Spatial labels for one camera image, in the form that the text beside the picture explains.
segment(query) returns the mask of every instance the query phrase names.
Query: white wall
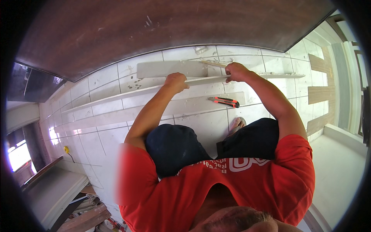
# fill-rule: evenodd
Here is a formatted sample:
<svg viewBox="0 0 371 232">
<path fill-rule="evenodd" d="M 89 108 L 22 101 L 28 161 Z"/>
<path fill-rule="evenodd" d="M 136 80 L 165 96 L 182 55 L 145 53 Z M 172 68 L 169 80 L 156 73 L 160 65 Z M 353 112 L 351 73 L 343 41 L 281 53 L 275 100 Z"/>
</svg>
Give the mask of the white wall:
<svg viewBox="0 0 371 232">
<path fill-rule="evenodd" d="M 365 167 L 366 154 L 363 152 L 366 147 L 353 141 L 356 136 L 349 134 L 334 126 L 326 126 L 324 134 L 311 143 L 316 173 L 313 205 L 332 229 L 352 202 Z"/>
<path fill-rule="evenodd" d="M 21 128 L 27 124 L 40 119 L 39 105 L 31 104 L 18 107 L 6 112 L 6 132 L 7 134 Z"/>
</svg>

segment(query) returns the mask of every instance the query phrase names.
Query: red and black utility knife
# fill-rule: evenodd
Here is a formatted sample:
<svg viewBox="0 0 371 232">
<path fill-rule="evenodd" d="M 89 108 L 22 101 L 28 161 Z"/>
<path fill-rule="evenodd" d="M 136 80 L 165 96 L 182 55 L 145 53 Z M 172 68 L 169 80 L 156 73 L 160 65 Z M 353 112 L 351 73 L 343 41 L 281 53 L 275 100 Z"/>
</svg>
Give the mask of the red and black utility knife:
<svg viewBox="0 0 371 232">
<path fill-rule="evenodd" d="M 240 103 L 237 100 L 234 100 L 234 99 L 221 98 L 221 97 L 209 97 L 208 99 L 210 101 L 213 101 L 213 102 L 216 102 L 216 103 L 229 105 L 230 107 L 233 107 L 233 108 L 240 107 Z"/>
</svg>

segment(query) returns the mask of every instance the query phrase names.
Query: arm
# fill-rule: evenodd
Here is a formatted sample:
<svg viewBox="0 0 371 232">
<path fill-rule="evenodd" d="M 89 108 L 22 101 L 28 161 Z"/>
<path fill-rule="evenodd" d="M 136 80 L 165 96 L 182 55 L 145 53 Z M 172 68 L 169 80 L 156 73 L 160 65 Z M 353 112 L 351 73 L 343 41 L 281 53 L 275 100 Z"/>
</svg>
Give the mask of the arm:
<svg viewBox="0 0 371 232">
<path fill-rule="evenodd" d="M 185 75 L 178 72 L 167 76 L 164 86 L 139 112 L 125 138 L 125 143 L 146 150 L 145 138 L 158 126 L 170 100 L 177 93 L 189 89 L 189 86 L 184 83 L 186 80 Z"/>
<path fill-rule="evenodd" d="M 298 112 L 274 84 L 248 70 L 240 63 L 227 65 L 226 73 L 228 72 L 231 77 L 227 79 L 227 83 L 230 81 L 246 82 L 254 89 L 269 113 L 277 119 L 279 140 L 290 134 L 297 134 L 308 139 Z"/>
</svg>

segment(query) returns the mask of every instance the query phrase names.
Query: white tile floor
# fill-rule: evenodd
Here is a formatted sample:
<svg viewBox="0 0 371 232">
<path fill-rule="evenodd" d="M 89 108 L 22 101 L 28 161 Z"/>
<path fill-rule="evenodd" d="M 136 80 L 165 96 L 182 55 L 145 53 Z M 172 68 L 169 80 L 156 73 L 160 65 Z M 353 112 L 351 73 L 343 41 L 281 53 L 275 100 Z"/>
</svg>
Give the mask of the white tile floor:
<svg viewBox="0 0 371 232">
<path fill-rule="evenodd" d="M 193 47 L 170 49 L 155 52 L 118 64 L 106 67 L 85 80 L 78 83 L 66 92 L 59 100 L 40 104 L 40 117 L 42 134 L 52 158 L 64 156 L 59 166 L 70 171 L 86 174 L 101 200 L 109 206 L 112 215 L 120 217 L 117 205 L 113 202 L 111 194 L 105 188 L 105 167 L 103 161 L 116 162 L 118 159 L 118 145 L 122 143 L 128 133 L 132 122 L 83 128 L 55 134 L 53 128 L 67 122 L 91 117 L 123 108 L 144 105 L 154 94 L 146 94 L 117 100 L 108 104 L 97 105 L 93 108 L 75 111 L 68 115 L 61 115 L 72 107 L 77 107 L 91 101 L 131 91 L 131 89 L 146 88 L 163 83 L 164 79 L 139 80 L 136 77 L 137 63 L 148 61 L 167 60 L 200 60 L 214 59 L 217 61 L 235 61 L 244 64 L 255 72 L 275 72 L 305 74 L 300 79 L 269 79 L 289 99 L 298 110 L 305 128 L 307 122 L 328 112 L 328 102 L 308 105 L 308 87 L 327 85 L 327 77 L 323 73 L 312 71 L 308 53 L 323 58 L 322 49 L 313 42 L 304 39 L 286 53 L 279 53 L 258 48 L 239 46 L 208 46 L 208 50 L 200 55 L 195 53 Z M 212 74 L 225 74 L 224 69 L 213 67 Z M 174 99 L 200 97 L 205 95 L 245 92 L 246 104 L 238 109 L 227 109 L 201 114 L 167 115 L 163 116 L 161 124 L 180 124 L 193 128 L 198 135 L 200 143 L 211 156 L 216 156 L 215 143 L 223 140 L 227 135 L 229 125 L 237 116 L 243 116 L 247 123 L 262 117 L 271 117 L 261 104 L 253 89 L 246 83 L 215 83 L 202 86 L 192 86 Z M 310 136 L 312 141 L 322 134 L 322 131 Z M 63 152 L 63 146 L 68 146 L 72 158 Z"/>
</svg>

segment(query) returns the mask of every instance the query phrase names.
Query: red t-shirt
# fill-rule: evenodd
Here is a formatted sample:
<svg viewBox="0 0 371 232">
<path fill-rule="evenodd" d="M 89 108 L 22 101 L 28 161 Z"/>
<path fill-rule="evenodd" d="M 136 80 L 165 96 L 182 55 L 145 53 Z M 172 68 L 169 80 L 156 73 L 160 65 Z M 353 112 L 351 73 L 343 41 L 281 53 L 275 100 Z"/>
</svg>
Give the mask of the red t-shirt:
<svg viewBox="0 0 371 232">
<path fill-rule="evenodd" d="M 282 138 L 275 160 L 228 158 L 198 162 L 160 182 L 149 154 L 125 144 L 120 187 L 122 218 L 130 229 L 188 231 L 210 188 L 221 183 L 240 206 L 266 211 L 296 226 L 312 203 L 312 149 L 299 135 Z"/>
</svg>

